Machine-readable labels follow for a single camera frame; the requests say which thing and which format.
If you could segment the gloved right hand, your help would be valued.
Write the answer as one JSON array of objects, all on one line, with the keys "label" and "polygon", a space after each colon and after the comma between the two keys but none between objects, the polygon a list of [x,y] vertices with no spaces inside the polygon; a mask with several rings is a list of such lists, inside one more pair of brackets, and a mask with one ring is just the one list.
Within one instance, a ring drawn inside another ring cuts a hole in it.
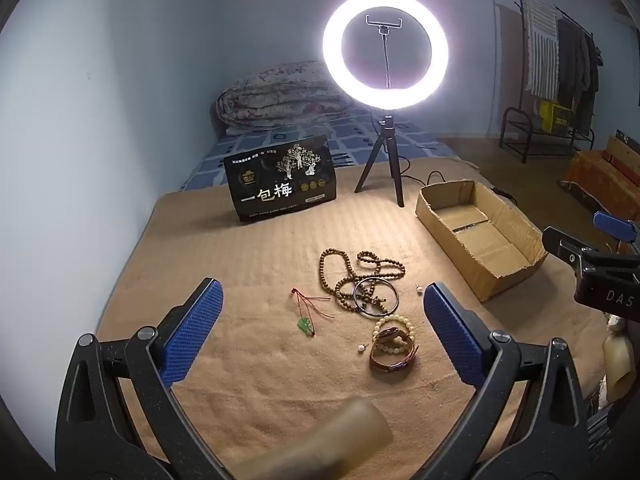
[{"label": "gloved right hand", "polygon": [[637,377],[634,362],[634,347],[627,333],[627,322],[617,315],[610,314],[608,336],[602,344],[605,365],[605,399],[613,403],[630,391]]}]

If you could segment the gloved left hand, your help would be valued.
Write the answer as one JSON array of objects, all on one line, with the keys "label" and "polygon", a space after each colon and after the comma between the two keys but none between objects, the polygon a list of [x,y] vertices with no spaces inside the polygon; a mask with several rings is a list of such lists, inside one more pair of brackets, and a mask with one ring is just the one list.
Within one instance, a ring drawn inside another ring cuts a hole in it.
[{"label": "gloved left hand", "polygon": [[229,470],[237,479],[341,479],[392,442],[384,415],[356,396],[282,448]]}]

